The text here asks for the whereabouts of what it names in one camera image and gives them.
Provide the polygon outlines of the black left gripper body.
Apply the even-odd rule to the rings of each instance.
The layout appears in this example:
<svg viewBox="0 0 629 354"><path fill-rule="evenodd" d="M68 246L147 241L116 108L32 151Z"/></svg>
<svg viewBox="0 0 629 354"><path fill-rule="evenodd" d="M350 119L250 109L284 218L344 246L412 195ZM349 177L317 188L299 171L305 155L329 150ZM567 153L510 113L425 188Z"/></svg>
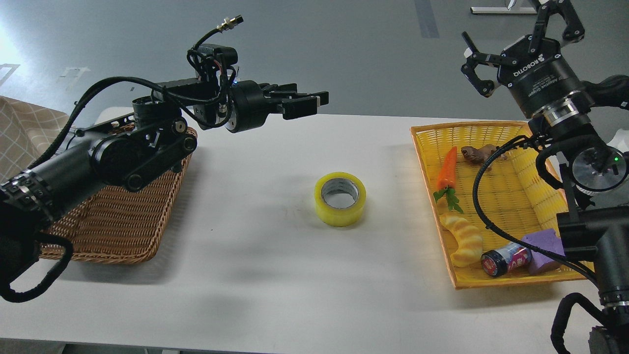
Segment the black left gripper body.
<svg viewBox="0 0 629 354"><path fill-rule="evenodd" d="M265 124L269 114L276 114L277 100L266 94L280 88L278 84L239 81L231 86L231 115L226 123L229 132L236 134Z"/></svg>

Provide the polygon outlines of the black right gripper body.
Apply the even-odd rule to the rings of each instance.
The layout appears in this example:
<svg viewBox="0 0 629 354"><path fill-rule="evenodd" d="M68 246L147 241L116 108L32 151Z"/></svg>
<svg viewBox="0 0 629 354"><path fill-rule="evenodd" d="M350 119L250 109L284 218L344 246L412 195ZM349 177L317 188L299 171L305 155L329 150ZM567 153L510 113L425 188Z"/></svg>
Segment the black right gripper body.
<svg viewBox="0 0 629 354"><path fill-rule="evenodd" d="M593 106L591 95L550 38L522 36L499 56L497 82L508 88L526 119L543 115L549 105L574 99L581 112Z"/></svg>

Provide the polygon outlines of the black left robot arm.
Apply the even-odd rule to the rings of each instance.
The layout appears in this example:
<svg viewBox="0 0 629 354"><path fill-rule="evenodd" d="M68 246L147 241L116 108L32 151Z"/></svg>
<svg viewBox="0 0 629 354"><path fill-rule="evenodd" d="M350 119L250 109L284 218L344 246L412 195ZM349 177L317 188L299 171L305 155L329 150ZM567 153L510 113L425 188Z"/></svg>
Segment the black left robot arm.
<svg viewBox="0 0 629 354"><path fill-rule="evenodd" d="M151 89L133 101L130 118L77 131L65 151L5 181L1 186L1 244L44 242L41 231L104 186L137 192L180 164L197 148L187 132L188 114L202 130L232 133L261 127L269 114L283 119L315 115L329 103L325 90L300 93L297 85L256 83L236 78L234 48L197 44L187 52L196 77L164 83L114 77L93 85L77 104L83 108L105 88L131 82Z"/></svg>

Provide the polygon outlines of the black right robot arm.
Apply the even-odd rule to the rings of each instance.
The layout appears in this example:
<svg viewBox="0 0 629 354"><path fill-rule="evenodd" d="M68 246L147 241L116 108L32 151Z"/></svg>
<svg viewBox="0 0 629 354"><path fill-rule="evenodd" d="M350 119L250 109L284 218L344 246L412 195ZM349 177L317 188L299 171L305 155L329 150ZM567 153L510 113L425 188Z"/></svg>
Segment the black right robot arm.
<svg viewBox="0 0 629 354"><path fill-rule="evenodd" d="M490 97L497 85L509 89L529 119L531 137L519 135L499 146L480 167L472 187L476 213L485 227L511 242L516 239L485 215L479 184L490 164L515 148L534 148L539 177L564 190L568 211L557 215L564 255L519 240L518 244L570 267L598 289L602 309L580 293L565 296L553 320L551 341L556 352L568 352L564 333L578 304L600 325L589 334L592 354L628 352L628 206L589 210L591 195L615 190L628 179L628 153L607 145L591 124L593 107L628 109L628 77L611 76L593 84L580 80L560 49L584 38L585 29L569 0L535 0L537 14L531 34L500 54L478 50L469 34L461 71L477 92Z"/></svg>

